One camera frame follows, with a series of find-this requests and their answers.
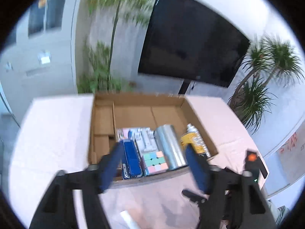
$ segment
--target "floor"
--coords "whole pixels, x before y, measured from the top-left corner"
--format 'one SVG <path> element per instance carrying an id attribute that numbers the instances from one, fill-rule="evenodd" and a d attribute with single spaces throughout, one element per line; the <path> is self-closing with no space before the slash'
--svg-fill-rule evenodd
<path id="1" fill-rule="evenodd" d="M 15 140 L 19 127 L 10 114 L 0 115 L 0 173 L 1 188 L 4 195 L 9 199 L 8 174 L 11 156 L 14 150 Z"/>

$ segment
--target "gray fabric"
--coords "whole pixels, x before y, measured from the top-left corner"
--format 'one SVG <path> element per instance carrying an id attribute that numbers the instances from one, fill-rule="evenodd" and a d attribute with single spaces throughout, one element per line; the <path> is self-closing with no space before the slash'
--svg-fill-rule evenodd
<path id="1" fill-rule="evenodd" d="M 287 216 L 287 214 L 290 212 L 289 209 L 286 206 L 281 206 L 277 208 L 272 202 L 270 201 L 266 201 L 266 202 L 273 215 L 276 225 L 279 225 Z"/>

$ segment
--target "pastel rubik's cube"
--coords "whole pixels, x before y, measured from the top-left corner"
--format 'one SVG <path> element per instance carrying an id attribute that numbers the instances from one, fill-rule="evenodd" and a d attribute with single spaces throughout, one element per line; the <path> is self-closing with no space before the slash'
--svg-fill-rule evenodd
<path id="1" fill-rule="evenodd" d="M 168 169 L 162 151 L 143 154 L 141 163 L 143 169 L 146 170 L 146 175 L 164 172 Z"/>

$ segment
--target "tv stand pole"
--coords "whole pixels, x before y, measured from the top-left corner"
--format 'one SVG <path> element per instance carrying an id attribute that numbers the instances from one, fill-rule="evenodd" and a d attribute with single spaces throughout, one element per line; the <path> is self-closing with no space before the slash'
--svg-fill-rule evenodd
<path id="1" fill-rule="evenodd" d="M 180 90 L 178 92 L 178 95 L 185 95 L 186 91 L 188 90 L 189 86 L 190 86 L 191 80 L 188 79 L 184 79 L 183 83 L 180 87 Z"/>

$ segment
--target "television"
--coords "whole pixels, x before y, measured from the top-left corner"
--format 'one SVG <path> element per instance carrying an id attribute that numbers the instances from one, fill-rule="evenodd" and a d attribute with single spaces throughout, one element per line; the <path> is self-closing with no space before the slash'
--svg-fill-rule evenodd
<path id="1" fill-rule="evenodd" d="M 230 22 L 195 0 L 156 0 L 138 73 L 228 87 L 249 44 Z"/>

